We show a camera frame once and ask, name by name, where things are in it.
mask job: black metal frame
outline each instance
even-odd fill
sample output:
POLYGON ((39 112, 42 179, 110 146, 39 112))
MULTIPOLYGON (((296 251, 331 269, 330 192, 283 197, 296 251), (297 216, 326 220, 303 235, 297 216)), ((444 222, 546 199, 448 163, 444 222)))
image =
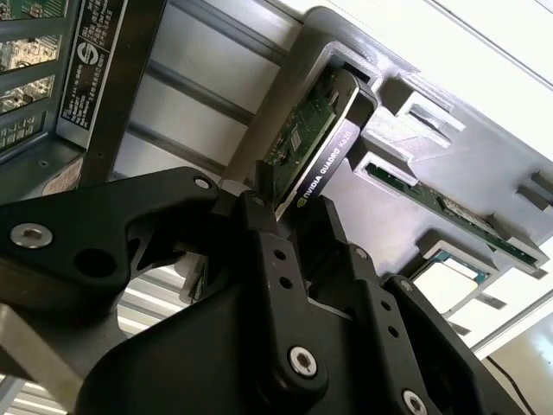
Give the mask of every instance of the black metal frame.
POLYGON ((79 185, 110 179, 167 0, 129 0, 79 185))
POLYGON ((416 287, 378 278, 330 200, 278 236, 268 180, 236 197, 183 168, 0 207, 0 303, 56 327, 56 347, 65 330, 90 354, 131 278, 183 250, 207 257, 200 301, 91 365, 77 415, 522 413, 416 287), (15 245, 25 222, 53 242, 15 245), (313 377, 290 365, 297 346, 313 377))

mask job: green circuit board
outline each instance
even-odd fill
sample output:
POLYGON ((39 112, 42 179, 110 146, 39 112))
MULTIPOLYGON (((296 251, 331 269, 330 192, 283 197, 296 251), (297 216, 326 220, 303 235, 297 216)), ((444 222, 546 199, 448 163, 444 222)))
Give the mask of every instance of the green circuit board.
POLYGON ((369 164, 366 171, 370 176, 394 188, 412 201, 448 220, 465 232, 483 240, 492 249, 499 250, 524 264, 536 266, 537 260, 535 258, 502 239, 492 225, 432 188, 421 183, 410 186, 374 164, 369 164))
POLYGON ((0 0, 0 20, 63 17, 67 0, 0 0))
POLYGON ((264 159, 274 166, 275 203, 289 192, 335 117, 333 107, 316 88, 290 114, 264 159))
POLYGON ((33 102, 45 99, 52 93, 54 75, 29 82, 9 91, 2 92, 0 96, 0 114, 21 108, 33 102))

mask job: computer component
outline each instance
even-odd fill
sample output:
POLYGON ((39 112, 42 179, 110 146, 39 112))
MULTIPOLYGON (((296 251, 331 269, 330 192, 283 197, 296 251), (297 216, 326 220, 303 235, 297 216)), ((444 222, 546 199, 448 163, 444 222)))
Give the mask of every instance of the computer component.
POLYGON ((0 2, 1 20, 61 17, 66 13, 67 0, 3 0, 0 2))
POLYGON ((422 183, 410 186, 374 164, 369 164, 366 167, 366 171, 378 181, 393 188, 402 195, 405 195, 434 214, 455 224, 465 232, 481 239, 492 249, 501 251, 525 270, 530 270, 530 272, 537 271, 538 260, 536 258, 533 258, 529 253, 522 251, 516 246, 511 245, 499 236, 498 232, 491 224, 472 214, 454 201, 451 201, 448 197, 441 195, 422 183))
POLYGON ((451 310, 478 288, 474 279, 440 260, 432 261, 422 270, 414 278, 414 284, 440 314, 451 310))
POLYGON ((333 103, 316 87, 292 112, 265 161, 274 166, 275 202, 280 202, 334 121, 333 103))
POLYGON ((321 193, 376 106, 370 90, 346 69, 323 73, 265 158, 274 166, 277 218, 286 212, 291 220, 321 193))

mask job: metal panel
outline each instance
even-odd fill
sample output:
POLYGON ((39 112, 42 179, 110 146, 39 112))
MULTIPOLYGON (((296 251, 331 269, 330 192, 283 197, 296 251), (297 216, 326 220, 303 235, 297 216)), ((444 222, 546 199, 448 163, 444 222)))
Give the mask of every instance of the metal panel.
POLYGON ((223 165, 246 130, 244 125, 149 76, 143 78, 131 118, 223 165))
POLYGON ((22 390, 24 384, 24 380, 12 376, 6 376, 0 381, 0 413, 5 413, 11 406, 11 402, 22 390))
POLYGON ((0 203, 42 195, 44 186, 81 154, 81 149, 57 137, 40 140, 0 165, 0 203))
POLYGON ((219 175, 211 170, 202 169, 185 160, 188 154, 179 156, 178 148, 168 151, 164 150, 163 146, 165 144, 153 144, 127 133, 121 144, 114 170, 121 176, 133 177, 186 166, 200 169, 215 181, 219 180, 219 175))
POLYGON ((69 23, 65 17, 2 21, 0 42, 65 34, 69 23))
POLYGON ((22 67, 8 72, 0 73, 0 85, 2 90, 16 88, 21 85, 26 85, 35 80, 41 80, 47 76, 54 75, 60 69, 59 61, 49 61, 32 67, 22 67))
POLYGON ((266 2, 243 0, 205 0, 221 12, 274 42, 284 50, 290 50, 302 25, 266 2))
POLYGON ((168 6, 151 59, 255 112, 278 67, 168 6))
POLYGON ((532 72, 546 86, 553 86, 553 66, 540 46, 544 39, 553 37, 553 14, 538 1, 429 2, 484 42, 512 57, 514 63, 532 72), (489 18, 499 10, 497 18, 489 18), (524 27, 524 30, 513 30, 513 27, 524 27))
POLYGON ((553 159, 553 146, 543 139, 543 132, 549 129, 553 91, 424 0, 270 2, 298 18, 304 18, 315 6, 329 7, 429 79, 553 159), (529 111, 521 111, 522 104, 529 111))

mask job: bolt hole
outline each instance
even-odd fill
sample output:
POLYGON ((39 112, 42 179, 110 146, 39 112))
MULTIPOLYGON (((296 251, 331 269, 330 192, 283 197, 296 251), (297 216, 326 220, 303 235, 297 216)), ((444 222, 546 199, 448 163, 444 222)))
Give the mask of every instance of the bolt hole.
POLYGON ((279 282, 280 285, 281 285, 282 287, 284 287, 286 290, 291 290, 292 287, 294 286, 294 285, 292 284, 292 282, 291 282, 289 279, 287 279, 286 277, 280 277, 280 279, 278 280, 278 282, 279 282))
POLYGON ((422 406, 419 403, 419 401, 416 400, 415 398, 411 398, 410 403, 413 406, 413 408, 415 409, 415 411, 420 411, 421 410, 422 406))
POLYGON ((279 251, 278 249, 275 250, 275 256, 280 259, 281 261, 284 261, 286 259, 286 255, 284 255, 284 252, 279 251))
POLYGON ((388 331, 390 332, 391 335, 393 335, 394 337, 398 338, 399 337, 399 333, 397 332, 397 330, 392 327, 392 326, 389 326, 388 327, 388 331))
POLYGON ((100 249, 85 249, 75 255, 74 262, 82 274, 92 278, 109 277, 117 268, 115 259, 100 249))
POLYGON ((211 188, 211 184, 203 177, 195 177, 194 183, 201 188, 211 188))
POLYGON ((23 231, 23 238, 32 239, 32 240, 41 240, 42 232, 38 229, 25 229, 23 231))
POLYGON ((305 354, 300 353, 297 355, 297 361, 300 366, 305 367, 306 369, 309 368, 309 358, 305 354))

